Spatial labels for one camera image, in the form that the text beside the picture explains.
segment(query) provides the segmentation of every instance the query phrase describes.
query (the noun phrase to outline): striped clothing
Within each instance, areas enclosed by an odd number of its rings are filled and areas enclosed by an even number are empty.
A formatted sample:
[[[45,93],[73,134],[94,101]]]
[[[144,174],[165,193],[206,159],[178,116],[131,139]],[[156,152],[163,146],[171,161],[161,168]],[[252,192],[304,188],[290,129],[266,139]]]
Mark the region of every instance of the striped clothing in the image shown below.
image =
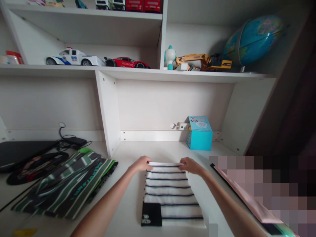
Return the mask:
[[[191,226],[206,228],[202,210],[191,190],[186,172],[177,163],[155,163],[147,171],[142,226]]]
[[[93,151],[77,152],[34,186],[12,210],[75,219],[100,180],[113,172],[114,163]]]

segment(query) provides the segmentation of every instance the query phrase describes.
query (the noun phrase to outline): wall socket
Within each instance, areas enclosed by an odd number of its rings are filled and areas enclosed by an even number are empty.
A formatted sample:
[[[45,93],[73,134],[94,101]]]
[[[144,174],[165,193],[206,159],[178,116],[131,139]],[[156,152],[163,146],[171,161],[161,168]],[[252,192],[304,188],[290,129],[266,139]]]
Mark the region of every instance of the wall socket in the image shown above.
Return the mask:
[[[177,129],[179,131],[189,131],[190,123],[178,122]]]

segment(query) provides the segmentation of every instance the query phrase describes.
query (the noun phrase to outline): red toy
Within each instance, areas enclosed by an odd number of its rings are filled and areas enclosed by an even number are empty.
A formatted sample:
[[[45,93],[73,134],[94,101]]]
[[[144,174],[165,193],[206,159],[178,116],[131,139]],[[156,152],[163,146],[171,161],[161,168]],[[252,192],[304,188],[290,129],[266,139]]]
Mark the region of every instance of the red toy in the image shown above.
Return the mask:
[[[136,67],[136,68],[150,68],[146,63],[141,61],[134,61],[128,57],[120,57],[114,59],[108,59],[104,57],[106,66],[116,67]]]
[[[126,10],[129,12],[143,12],[144,0],[126,0]]]
[[[145,0],[144,11],[151,13],[160,13],[160,0]]]

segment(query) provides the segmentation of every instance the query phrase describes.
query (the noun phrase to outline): white toy truck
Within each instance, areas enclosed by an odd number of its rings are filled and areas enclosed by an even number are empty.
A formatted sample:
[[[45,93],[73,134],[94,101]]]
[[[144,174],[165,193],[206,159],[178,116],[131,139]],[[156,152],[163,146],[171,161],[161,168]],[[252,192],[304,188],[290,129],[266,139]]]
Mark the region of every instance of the white toy truck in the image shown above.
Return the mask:
[[[96,0],[95,6],[98,10],[110,10],[109,0]]]
[[[58,56],[46,58],[47,65],[83,65],[83,66],[105,66],[104,61],[94,55],[67,48],[59,53]]]
[[[112,10],[115,11],[125,11],[125,0],[111,0]]]

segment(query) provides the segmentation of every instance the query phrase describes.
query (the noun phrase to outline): white toy rocket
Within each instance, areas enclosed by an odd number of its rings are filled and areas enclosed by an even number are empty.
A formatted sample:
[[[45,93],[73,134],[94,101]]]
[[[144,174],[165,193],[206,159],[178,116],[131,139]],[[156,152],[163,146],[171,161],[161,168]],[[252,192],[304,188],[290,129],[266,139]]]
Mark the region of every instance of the white toy rocket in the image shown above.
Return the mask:
[[[165,64],[167,64],[168,70],[173,70],[172,63],[177,57],[176,51],[170,45],[169,48],[165,51]]]

